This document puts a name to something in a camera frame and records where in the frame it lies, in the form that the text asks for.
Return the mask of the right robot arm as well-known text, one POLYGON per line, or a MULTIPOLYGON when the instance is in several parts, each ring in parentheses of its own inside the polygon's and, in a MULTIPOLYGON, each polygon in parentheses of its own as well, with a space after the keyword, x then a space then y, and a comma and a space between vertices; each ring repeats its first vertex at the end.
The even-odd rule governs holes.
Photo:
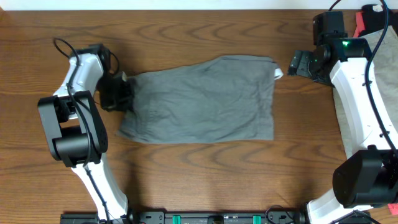
POLYGON ((288 73, 338 92, 351 133, 351 154, 333 173, 332 188, 308 202, 296 223, 369 223, 368 210, 397 202, 397 131, 374 77, 376 53, 350 38, 343 13, 313 18, 314 51, 296 50, 288 73))

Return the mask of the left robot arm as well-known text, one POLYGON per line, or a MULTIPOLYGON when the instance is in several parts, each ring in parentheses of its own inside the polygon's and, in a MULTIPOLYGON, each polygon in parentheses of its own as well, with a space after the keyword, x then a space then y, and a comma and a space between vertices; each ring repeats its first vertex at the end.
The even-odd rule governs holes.
POLYGON ((111 69, 115 55, 103 44, 72 49, 60 88, 37 104, 50 153, 79 176, 96 213, 66 213, 60 223, 136 223, 127 196, 119 188, 106 158, 108 135, 98 108, 128 111, 134 98, 131 82, 111 69))

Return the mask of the grey shorts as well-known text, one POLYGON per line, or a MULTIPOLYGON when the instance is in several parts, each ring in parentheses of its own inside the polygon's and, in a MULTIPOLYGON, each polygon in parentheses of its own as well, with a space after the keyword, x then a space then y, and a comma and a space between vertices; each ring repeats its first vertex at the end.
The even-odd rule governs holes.
POLYGON ((136 75, 119 133, 148 144, 272 140, 274 85, 283 74, 270 57, 226 55, 136 75))

